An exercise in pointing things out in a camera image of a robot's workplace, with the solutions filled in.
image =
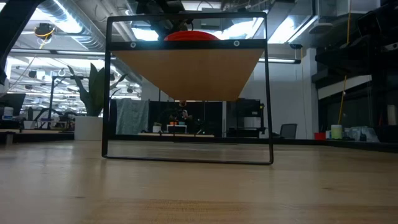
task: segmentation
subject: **potted plant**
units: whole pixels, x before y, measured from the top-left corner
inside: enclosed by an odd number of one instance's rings
[[[161,133],[162,132],[162,124],[155,122],[152,127],[152,132],[153,133]]]
[[[102,140],[102,118],[99,118],[104,108],[104,81],[105,70],[97,70],[91,64],[90,76],[88,77],[88,91],[81,84],[80,77],[69,67],[70,73],[75,77],[79,88],[80,99],[86,106],[87,116],[77,116],[75,120],[75,140]],[[117,82],[113,83],[109,90],[116,88],[116,85],[123,81],[127,74],[123,75]]]

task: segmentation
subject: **monitor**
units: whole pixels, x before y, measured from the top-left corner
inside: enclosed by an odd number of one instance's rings
[[[1,111],[4,111],[4,107],[8,106],[14,108],[13,116],[19,116],[25,96],[25,93],[11,93],[0,97],[0,108],[3,108]]]

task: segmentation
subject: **person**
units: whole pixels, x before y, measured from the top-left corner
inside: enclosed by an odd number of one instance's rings
[[[192,115],[188,115],[188,111],[186,109],[187,101],[180,100],[178,104],[178,108],[175,109],[174,113],[170,114],[169,120],[170,121],[182,121],[187,122],[192,120]]]

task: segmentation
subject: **black shelving unit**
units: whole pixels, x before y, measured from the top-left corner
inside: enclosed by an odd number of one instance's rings
[[[114,22],[129,21],[160,21],[164,19],[184,20],[184,19],[234,19],[234,18],[264,18],[263,26],[266,34],[267,14],[265,12],[219,12],[219,13],[189,13],[189,14],[161,14],[144,16],[116,16],[109,17],[106,29],[106,50],[105,50],[105,82],[104,82],[104,116],[103,116],[103,137],[101,155],[110,159],[136,159],[150,161],[173,161],[173,162],[208,162],[222,164],[252,164],[252,165],[271,165],[274,163],[274,148],[272,140],[272,116],[271,116],[271,96],[269,88],[269,66],[267,39],[236,39],[236,40],[196,40],[196,41],[135,41],[135,42],[112,42],[112,28]],[[195,141],[195,142],[236,142],[236,139],[216,139],[216,138],[148,138],[148,136],[111,136],[108,132],[109,127],[109,83],[111,74],[111,52],[114,50],[176,50],[176,49],[264,49],[265,55],[265,79],[266,79],[266,106],[268,120],[268,146],[269,160],[265,162],[250,161],[216,161],[203,159],[165,159],[156,157],[114,157],[108,155],[109,140],[150,140],[150,141]]]

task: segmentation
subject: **white planter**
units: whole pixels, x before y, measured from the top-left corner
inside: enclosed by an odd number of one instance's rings
[[[91,116],[78,116],[75,121],[75,140],[101,141],[102,118]]]
[[[154,126],[152,127],[152,132],[153,133],[158,133],[159,131],[162,131],[162,127],[161,126]]]

